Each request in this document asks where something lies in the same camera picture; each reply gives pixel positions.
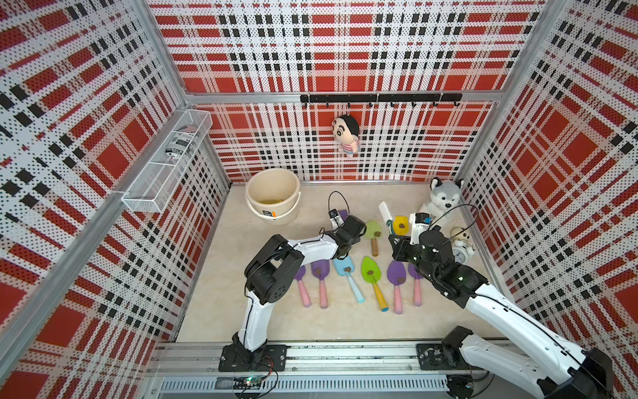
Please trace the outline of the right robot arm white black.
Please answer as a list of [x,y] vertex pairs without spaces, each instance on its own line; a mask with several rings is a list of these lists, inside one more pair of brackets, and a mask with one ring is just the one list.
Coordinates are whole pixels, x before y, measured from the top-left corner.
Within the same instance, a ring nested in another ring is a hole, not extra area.
[[614,372],[603,351],[585,350],[525,314],[482,274],[456,261],[439,228],[417,239],[389,237],[396,261],[407,262],[445,298],[479,317],[519,348],[512,352],[458,326],[441,342],[449,362],[463,360],[536,398],[611,398]]

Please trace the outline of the yellow trowel wooden handle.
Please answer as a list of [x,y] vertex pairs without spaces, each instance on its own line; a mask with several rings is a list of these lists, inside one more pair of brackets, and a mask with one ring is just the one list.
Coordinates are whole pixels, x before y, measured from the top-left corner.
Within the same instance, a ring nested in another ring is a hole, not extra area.
[[285,199],[264,199],[259,201],[260,204],[268,204],[268,205],[272,205],[272,204],[280,204],[282,202],[284,202]]

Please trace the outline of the green white scrub brush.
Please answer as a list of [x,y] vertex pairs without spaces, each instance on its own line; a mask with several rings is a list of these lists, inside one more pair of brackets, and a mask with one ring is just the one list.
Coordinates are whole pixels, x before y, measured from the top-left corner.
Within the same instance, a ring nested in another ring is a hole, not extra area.
[[394,229],[395,217],[390,212],[390,208],[385,201],[380,202],[379,211],[387,229],[389,230],[390,235],[395,234],[395,229]]

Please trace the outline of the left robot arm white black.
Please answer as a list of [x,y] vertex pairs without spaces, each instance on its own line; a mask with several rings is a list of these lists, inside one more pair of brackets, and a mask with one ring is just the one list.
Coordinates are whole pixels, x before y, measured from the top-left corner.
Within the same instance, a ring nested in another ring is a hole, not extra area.
[[244,271],[248,305],[232,343],[224,347],[219,372],[282,372],[287,345],[269,344],[267,328],[277,301],[289,291],[301,267],[317,261],[345,259],[361,241],[366,224],[350,215],[336,228],[311,239],[285,239],[275,234]]

